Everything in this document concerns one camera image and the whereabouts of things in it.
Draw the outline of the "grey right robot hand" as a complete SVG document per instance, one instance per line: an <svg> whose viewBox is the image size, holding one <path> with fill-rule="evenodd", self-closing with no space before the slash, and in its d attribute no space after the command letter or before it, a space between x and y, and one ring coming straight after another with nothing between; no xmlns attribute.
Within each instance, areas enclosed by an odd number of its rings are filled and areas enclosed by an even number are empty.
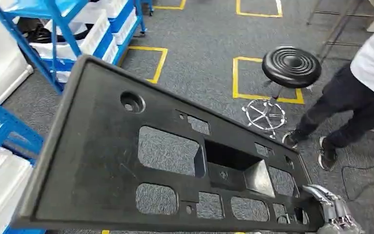
<svg viewBox="0 0 374 234"><path fill-rule="evenodd" d="M317 185L303 185L303 190L310 193L321 205L324 225L318 234L364 234L364 229L355 221L346 201L330 190Z"/></svg>

